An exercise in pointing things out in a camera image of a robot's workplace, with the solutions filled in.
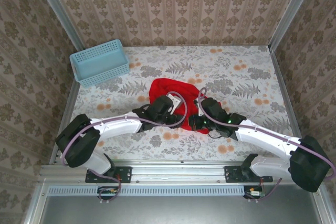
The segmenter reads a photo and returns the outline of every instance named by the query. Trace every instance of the blue basket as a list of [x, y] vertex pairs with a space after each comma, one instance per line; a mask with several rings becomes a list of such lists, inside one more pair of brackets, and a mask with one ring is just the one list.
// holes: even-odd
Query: blue basket
[[72, 54], [70, 62], [76, 81], [85, 88], [130, 72], [118, 39]]

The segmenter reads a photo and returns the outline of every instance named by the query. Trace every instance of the wall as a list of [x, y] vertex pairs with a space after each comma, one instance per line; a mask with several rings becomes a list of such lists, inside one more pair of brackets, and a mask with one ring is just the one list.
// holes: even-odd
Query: wall
[[[304, 0], [276, 56], [302, 135], [336, 164], [336, 0]], [[336, 206], [335, 183], [327, 185]]]
[[0, 223], [19, 223], [49, 162], [75, 51], [46, 0], [0, 0]]
[[86, 47], [268, 44], [290, 0], [61, 0]]

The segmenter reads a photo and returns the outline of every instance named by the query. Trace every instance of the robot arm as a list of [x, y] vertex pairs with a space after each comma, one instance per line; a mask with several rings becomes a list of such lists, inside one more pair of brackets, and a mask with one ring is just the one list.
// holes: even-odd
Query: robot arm
[[63, 153], [74, 136], [88, 125], [94, 125], [83, 132], [71, 145], [65, 154], [65, 160], [69, 167], [85, 167], [98, 174], [113, 176], [115, 166], [112, 160], [105, 154], [95, 150], [97, 143], [104, 139], [127, 134], [139, 133], [150, 130], [154, 127], [149, 120], [158, 124], [172, 125], [178, 123], [182, 116], [175, 115], [173, 112], [181, 104], [181, 100], [168, 94], [155, 100], [153, 104], [144, 105], [123, 116], [115, 116], [104, 119], [89, 119], [85, 114], [78, 115], [75, 119], [59, 134], [55, 142]]
[[236, 176], [240, 179], [237, 179], [237, 182], [251, 182], [251, 178], [255, 175], [258, 177], [279, 177], [292, 179], [307, 191], [317, 191], [330, 166], [321, 158], [298, 147], [303, 146], [328, 159], [315, 138], [306, 136], [300, 139], [285, 136], [261, 127], [237, 113], [227, 114], [212, 98], [204, 99], [201, 105], [207, 116], [216, 122], [233, 126], [215, 123], [214, 120], [210, 120], [199, 111], [198, 115], [192, 115], [188, 118], [189, 125], [194, 129], [216, 130], [223, 137], [231, 137], [237, 141], [257, 145], [278, 156], [263, 157], [258, 154], [250, 154], [241, 165], [241, 174], [230, 174], [231, 178]]
[[[112, 160], [106, 154], [103, 155], [95, 151], [98, 141], [121, 134], [138, 133], [154, 127], [152, 123], [142, 122], [143, 120], [149, 120], [162, 126], [179, 122], [182, 116], [175, 115], [173, 112], [180, 103], [181, 101], [172, 95], [163, 95], [151, 105], [148, 104], [135, 109], [122, 117], [108, 118], [111, 120], [89, 119], [85, 114], [82, 114], [77, 116], [56, 138], [56, 144], [63, 153], [77, 133], [84, 127], [94, 124], [93, 127], [84, 131], [73, 142], [65, 155], [65, 160], [70, 167], [85, 167], [94, 170], [98, 174], [113, 176], [115, 167]], [[212, 98], [204, 99], [202, 107], [211, 118], [216, 119], [218, 122], [250, 126], [250, 128], [222, 126], [199, 113], [188, 118], [188, 123], [193, 129], [207, 128], [216, 130], [223, 137], [231, 137], [237, 141], [257, 145], [278, 156], [263, 157], [257, 154], [250, 154], [241, 166], [243, 172], [241, 178], [243, 179], [239, 182], [249, 182], [249, 178], [252, 176], [273, 176], [292, 179], [297, 185], [307, 191], [317, 191], [330, 166], [320, 158], [288, 142], [280, 141], [275, 136], [285, 137], [289, 141], [302, 145], [327, 158], [315, 138], [306, 136], [304, 139], [300, 139], [273, 132], [237, 113], [227, 114], [218, 102]], [[263, 129], [263, 132], [255, 130], [256, 128]]]

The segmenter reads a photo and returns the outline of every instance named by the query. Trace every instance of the red cloth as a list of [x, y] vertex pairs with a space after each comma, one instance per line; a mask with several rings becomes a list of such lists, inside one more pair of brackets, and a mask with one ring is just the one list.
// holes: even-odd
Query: red cloth
[[[198, 108], [194, 103], [194, 100], [198, 97], [199, 90], [191, 84], [175, 81], [171, 79], [155, 79], [149, 90], [149, 100], [151, 104], [160, 96], [166, 95], [170, 91], [175, 91], [185, 99], [188, 107], [187, 116], [182, 124], [182, 128], [191, 131], [191, 127], [188, 125], [188, 118], [193, 114], [198, 114]], [[177, 108], [174, 114], [184, 115], [184, 104], [182, 103], [179, 108]], [[209, 132], [208, 129], [197, 130], [203, 134]]]

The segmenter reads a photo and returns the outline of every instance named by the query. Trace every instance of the purple cable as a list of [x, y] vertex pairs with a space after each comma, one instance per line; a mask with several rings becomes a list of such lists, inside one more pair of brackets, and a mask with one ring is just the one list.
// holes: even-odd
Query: purple cable
[[[96, 173], [95, 171], [93, 171], [93, 170], [91, 170], [90, 169], [90, 171], [93, 173], [93, 174], [95, 174], [96, 176], [98, 176], [98, 177], [101, 177], [101, 178], [107, 178], [107, 179], [110, 179], [110, 180], [113, 180], [114, 182], [117, 182], [118, 183], [118, 190], [117, 190], [117, 192], [115, 193], [115, 195], [113, 195], [109, 200], [114, 200], [115, 198], [116, 198], [116, 196], [118, 196], [118, 194], [120, 193], [120, 191], [121, 191], [121, 183], [120, 183], [120, 181], [118, 180], [118, 179], [116, 179], [116, 178], [113, 178], [113, 177], [110, 177], [110, 176], [105, 176], [105, 175], [101, 175], [101, 174], [99, 174], [99, 173]], [[101, 198], [101, 193], [103, 192], [103, 191], [105, 191], [105, 190], [107, 190], [108, 188], [102, 188], [102, 189], [100, 189], [100, 191], [99, 191], [99, 195], [98, 195], [98, 198], [100, 199], [100, 200], [103, 200], [102, 198]]]
[[253, 196], [251, 196], [249, 194], [245, 194], [245, 195], [247, 195], [248, 197], [250, 197], [251, 198], [250, 200], [252, 200], [252, 201], [260, 201], [260, 200], [267, 199], [275, 191], [275, 189], [278, 187], [278, 185], [280, 184], [281, 181], [282, 181], [282, 178], [280, 178], [278, 180], [278, 182], [275, 184], [275, 186], [273, 187], [273, 189], [266, 196], [264, 196], [263, 198], [255, 199]]
[[284, 138], [284, 137], [282, 137], [282, 136], [278, 136], [278, 135], [276, 135], [276, 134], [274, 134], [274, 133], [268, 132], [268, 131], [266, 131], [266, 130], [264, 130], [264, 129], [255, 128], [255, 127], [253, 127], [253, 126], [249, 126], [249, 125], [238, 125], [238, 124], [222, 123], [222, 122], [220, 122], [220, 121], [217, 121], [216, 119], [213, 119], [211, 116], [209, 116], [209, 115], [204, 111], [204, 109], [203, 109], [203, 107], [202, 107], [202, 104], [201, 104], [201, 99], [204, 98], [204, 97], [202, 97], [202, 95], [205, 96], [205, 94], [206, 94], [206, 88], [201, 88], [201, 90], [200, 90], [199, 93], [198, 93], [198, 98], [197, 98], [198, 106], [199, 106], [200, 109], [202, 110], [203, 114], [204, 114], [208, 119], [210, 119], [211, 121], [213, 121], [213, 122], [215, 122], [215, 123], [217, 123], [217, 124], [219, 124], [219, 125], [223, 125], [223, 126], [227, 126], [227, 127], [248, 128], [248, 129], [252, 129], [252, 130], [256, 130], [256, 131], [260, 131], [260, 132], [263, 132], [263, 133], [265, 133], [265, 134], [267, 134], [267, 135], [270, 135], [270, 136], [272, 136], [272, 137], [275, 137], [275, 138], [277, 138], [277, 139], [279, 139], [279, 140], [282, 140], [282, 141], [284, 141], [284, 142], [288, 142], [289, 144], [295, 145], [296, 147], [299, 147], [299, 148], [305, 150], [306, 152], [309, 152], [309, 153], [315, 155], [316, 157], [322, 159], [323, 161], [325, 161], [325, 162], [331, 167], [331, 169], [332, 169], [332, 174], [331, 174], [330, 176], [328, 176], [328, 177], [325, 177], [325, 178], [324, 178], [325, 180], [330, 180], [330, 179], [332, 179], [332, 178], [334, 178], [334, 177], [336, 176], [336, 167], [332, 164], [332, 162], [330, 162], [330, 160], [328, 160], [327, 158], [323, 157], [321, 154], [319, 154], [319, 153], [317, 153], [317, 152], [314, 152], [314, 151], [312, 151], [312, 150], [310, 150], [310, 149], [308, 149], [308, 148], [306, 148], [306, 147], [304, 147], [304, 146], [302, 146], [302, 145], [300, 145], [300, 144], [298, 144], [298, 143], [295, 143], [295, 142], [293, 142], [293, 141], [291, 141], [291, 140], [288, 141], [286, 138]]
[[[156, 125], [156, 126], [165, 126], [165, 127], [174, 127], [174, 126], [177, 126], [177, 125], [179, 125], [180, 123], [182, 123], [182, 122], [184, 121], [185, 117], [187, 116], [187, 111], [188, 111], [188, 109], [187, 109], [187, 103], [185, 102], [184, 98], [183, 98], [179, 93], [177, 93], [177, 92], [175, 92], [175, 91], [171, 91], [171, 92], [169, 92], [169, 93], [167, 93], [167, 94], [176, 94], [176, 95], [181, 99], [181, 101], [182, 101], [183, 104], [184, 104], [184, 115], [183, 115], [183, 117], [181, 118], [181, 120], [179, 120], [177, 123], [173, 123], [173, 124], [161, 124], [161, 123], [155, 123], [155, 122], [152, 122], [152, 121], [147, 120], [147, 119], [138, 118], [138, 117], [136, 117], [136, 116], [127, 116], [127, 117], [125, 117], [125, 116], [120, 116], [120, 117], [117, 117], [117, 118], [105, 119], [105, 120], [102, 120], [102, 121], [100, 121], [100, 122], [96, 122], [96, 123], [89, 124], [88, 126], [84, 127], [82, 130], [80, 130], [80, 131], [79, 131], [79, 132], [78, 132], [78, 133], [71, 139], [71, 141], [69, 142], [69, 144], [67, 145], [67, 147], [64, 149], [63, 154], [62, 154], [62, 158], [61, 158], [61, 163], [62, 163], [62, 165], [67, 166], [67, 164], [65, 163], [65, 156], [66, 156], [66, 154], [68, 153], [69, 149], [71, 148], [72, 144], [76, 141], [76, 139], [77, 139], [82, 133], [84, 133], [86, 130], [88, 130], [89, 128], [94, 127], [94, 126], [97, 126], [97, 125], [99, 125], [99, 124], [101, 124], [101, 123], [109, 123], [109, 122], [118, 121], [118, 120], [125, 120], [126, 118], [127, 118], [127, 119], [140, 120], [140, 121], [142, 121], [142, 122], [151, 123], [151, 124], [154, 124], [154, 125]], [[91, 171], [93, 174], [95, 174], [96, 176], [98, 176], [98, 177], [101, 177], [101, 178], [107, 178], [107, 179], [113, 180], [113, 181], [115, 181], [115, 182], [117, 182], [117, 183], [119, 184], [119, 186], [118, 186], [118, 191], [116, 192], [116, 194], [115, 194], [111, 199], [109, 199], [109, 200], [114, 200], [114, 199], [116, 198], [116, 196], [117, 196], [117, 195], [120, 193], [120, 191], [121, 191], [121, 183], [120, 183], [120, 181], [117, 180], [117, 179], [115, 179], [115, 178], [113, 178], [113, 177], [110, 177], [110, 176], [105, 176], [105, 175], [98, 174], [97, 172], [95, 172], [95, 171], [93, 171], [93, 170], [90, 170], [90, 171]], [[99, 198], [100, 200], [102, 200], [102, 198], [101, 198], [101, 193], [102, 193], [103, 191], [104, 191], [103, 189], [99, 191], [99, 196], [98, 196], [98, 198]]]
[[125, 120], [126, 118], [127, 119], [134, 119], [134, 120], [140, 120], [142, 122], [146, 122], [146, 123], [151, 123], [151, 124], [154, 124], [156, 126], [164, 126], [164, 127], [174, 127], [174, 126], [177, 126], [179, 125], [180, 123], [182, 123], [185, 119], [185, 117], [187, 116], [187, 103], [185, 102], [184, 98], [177, 92], [175, 91], [171, 91], [167, 94], [176, 94], [183, 102], [184, 104], [184, 115], [183, 117], [181, 118], [181, 120], [179, 120], [177, 123], [173, 123], [173, 124], [161, 124], [161, 123], [155, 123], [153, 121], [150, 121], [150, 120], [147, 120], [147, 119], [143, 119], [143, 118], [139, 118], [139, 117], [136, 117], [136, 116], [119, 116], [117, 118], [109, 118], [109, 119], [105, 119], [105, 120], [101, 120], [100, 122], [96, 122], [96, 123], [92, 123], [92, 124], [89, 124], [88, 126], [84, 127], [82, 130], [80, 130], [72, 139], [71, 141], [69, 142], [69, 144], [67, 145], [67, 147], [64, 149], [63, 151], [63, 154], [62, 154], [62, 158], [61, 158], [61, 163], [62, 165], [66, 166], [67, 164], [65, 163], [65, 156], [67, 155], [69, 149], [71, 148], [71, 146], [73, 145], [73, 143], [75, 142], [75, 140], [83, 133], [85, 132], [86, 130], [88, 130], [89, 128], [91, 127], [94, 127], [94, 126], [97, 126], [99, 124], [102, 124], [102, 123], [110, 123], [110, 122], [114, 122], [114, 121], [118, 121], [118, 120]]

